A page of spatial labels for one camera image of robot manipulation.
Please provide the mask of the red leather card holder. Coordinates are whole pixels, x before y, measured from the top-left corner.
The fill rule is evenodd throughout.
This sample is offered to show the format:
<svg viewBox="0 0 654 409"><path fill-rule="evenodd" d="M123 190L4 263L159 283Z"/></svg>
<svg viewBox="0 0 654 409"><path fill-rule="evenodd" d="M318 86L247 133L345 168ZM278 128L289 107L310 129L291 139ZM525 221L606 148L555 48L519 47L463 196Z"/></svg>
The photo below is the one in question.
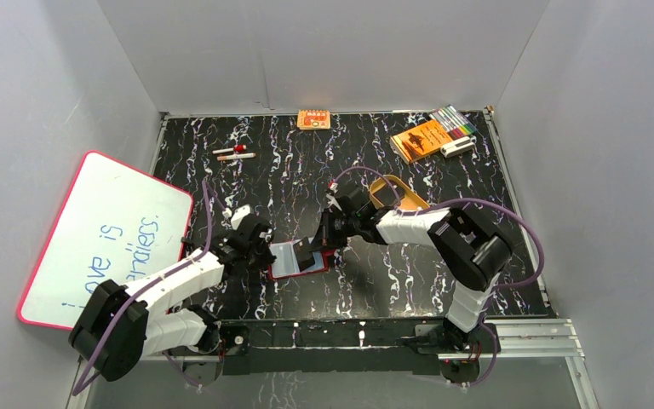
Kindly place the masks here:
<svg viewBox="0 0 654 409"><path fill-rule="evenodd" d="M269 277L272 280L280 280L328 271L331 253L312 245L312 241L312 237L305 237L271 244L270 251L276 260L267 270Z"/></svg>

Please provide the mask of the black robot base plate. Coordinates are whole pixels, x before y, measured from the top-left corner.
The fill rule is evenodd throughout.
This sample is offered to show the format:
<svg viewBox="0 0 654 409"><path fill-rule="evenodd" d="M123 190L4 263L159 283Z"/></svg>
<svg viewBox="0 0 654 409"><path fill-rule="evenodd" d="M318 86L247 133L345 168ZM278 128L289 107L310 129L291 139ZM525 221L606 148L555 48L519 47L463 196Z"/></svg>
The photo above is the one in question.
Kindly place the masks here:
<svg viewBox="0 0 654 409"><path fill-rule="evenodd" d="M406 372L471 383L494 365L496 327L466 333L445 318L225 320L204 352L168 349L193 368L214 363L221 375L266 372Z"/></svg>

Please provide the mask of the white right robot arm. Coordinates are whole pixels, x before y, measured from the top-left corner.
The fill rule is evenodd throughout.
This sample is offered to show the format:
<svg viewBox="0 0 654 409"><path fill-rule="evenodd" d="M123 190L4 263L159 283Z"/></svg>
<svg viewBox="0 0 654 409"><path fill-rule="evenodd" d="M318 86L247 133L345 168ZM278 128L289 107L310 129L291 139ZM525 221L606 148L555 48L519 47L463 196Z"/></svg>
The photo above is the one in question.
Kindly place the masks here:
<svg viewBox="0 0 654 409"><path fill-rule="evenodd" d="M496 224L466 205L425 210L377 205L367 190L354 183L341 186L333 182L326 195L328 205L305 249L341 249L353 236L377 245L412 244L435 249L456 282L445 317L446 343L457 353L466 353L478 343L477 327L514 250L513 242Z"/></svg>

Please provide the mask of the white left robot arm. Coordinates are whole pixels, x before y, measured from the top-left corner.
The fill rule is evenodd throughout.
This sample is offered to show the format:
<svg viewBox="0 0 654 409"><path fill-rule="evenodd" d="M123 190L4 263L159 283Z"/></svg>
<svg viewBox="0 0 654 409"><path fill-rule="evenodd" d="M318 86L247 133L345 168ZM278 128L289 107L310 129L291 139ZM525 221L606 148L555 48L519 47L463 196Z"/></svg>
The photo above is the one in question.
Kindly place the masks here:
<svg viewBox="0 0 654 409"><path fill-rule="evenodd" d="M220 321L198 305L173 308L232 274L267 269L277 258L272 240L270 223L248 214L173 267L124 285L106 280L87 301L68 342L107 381L126 375L141 358L170 349L211 354L222 343Z"/></svg>

